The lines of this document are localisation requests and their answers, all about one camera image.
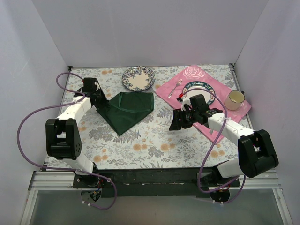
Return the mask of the dark green cloth napkin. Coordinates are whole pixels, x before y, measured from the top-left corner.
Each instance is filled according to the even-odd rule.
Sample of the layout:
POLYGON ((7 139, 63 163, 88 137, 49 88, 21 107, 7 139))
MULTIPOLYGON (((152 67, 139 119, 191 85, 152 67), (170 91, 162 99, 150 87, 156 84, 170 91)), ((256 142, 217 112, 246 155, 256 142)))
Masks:
POLYGON ((139 123, 154 110, 153 93, 120 92, 97 112, 118 136, 139 123))

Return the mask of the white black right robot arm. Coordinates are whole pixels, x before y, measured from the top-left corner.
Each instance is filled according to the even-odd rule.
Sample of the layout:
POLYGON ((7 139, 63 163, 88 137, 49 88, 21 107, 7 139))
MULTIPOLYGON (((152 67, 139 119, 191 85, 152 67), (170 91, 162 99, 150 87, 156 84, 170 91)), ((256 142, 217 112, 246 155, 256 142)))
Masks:
POLYGON ((206 104, 202 94, 182 102, 180 109, 173 111, 173 120, 169 127, 171 131, 190 128, 199 123, 226 137, 238 148, 238 158, 229 160, 212 168, 203 181, 217 186, 225 185, 230 178, 245 175, 256 177, 279 165, 269 133, 263 129, 255 131, 244 127, 226 117, 223 111, 206 104))

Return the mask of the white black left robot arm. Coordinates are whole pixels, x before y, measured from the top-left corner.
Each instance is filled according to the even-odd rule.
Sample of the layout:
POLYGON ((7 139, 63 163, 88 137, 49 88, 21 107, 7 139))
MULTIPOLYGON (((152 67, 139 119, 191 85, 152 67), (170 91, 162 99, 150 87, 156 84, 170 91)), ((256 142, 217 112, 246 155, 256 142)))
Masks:
POLYGON ((83 87, 74 95, 73 102, 55 119, 45 124, 46 151, 48 156, 67 163, 75 173, 84 175, 88 187, 96 187, 100 176, 93 172, 95 164, 82 153, 78 124, 86 112, 95 107, 108 106, 108 100, 96 78, 84 78, 83 87))

